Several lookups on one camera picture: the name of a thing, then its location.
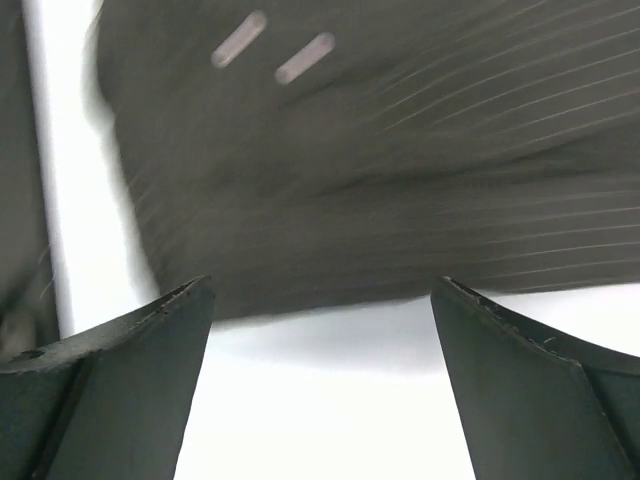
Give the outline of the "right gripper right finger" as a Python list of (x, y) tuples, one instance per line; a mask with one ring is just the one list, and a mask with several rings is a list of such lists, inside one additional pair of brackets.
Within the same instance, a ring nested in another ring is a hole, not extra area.
[(637, 357), (451, 278), (435, 281), (431, 305), (476, 478), (638, 478)]

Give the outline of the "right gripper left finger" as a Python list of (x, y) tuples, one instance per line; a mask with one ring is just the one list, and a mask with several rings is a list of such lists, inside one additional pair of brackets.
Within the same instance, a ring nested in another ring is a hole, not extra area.
[(214, 301), (199, 277), (2, 364), (2, 478), (173, 478)]

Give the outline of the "dark pinstriped long sleeve shirt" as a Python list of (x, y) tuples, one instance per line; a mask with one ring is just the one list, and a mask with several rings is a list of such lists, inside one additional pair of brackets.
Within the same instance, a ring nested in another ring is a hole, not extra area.
[(222, 318), (639, 278), (635, 1), (106, 1), (153, 279)]

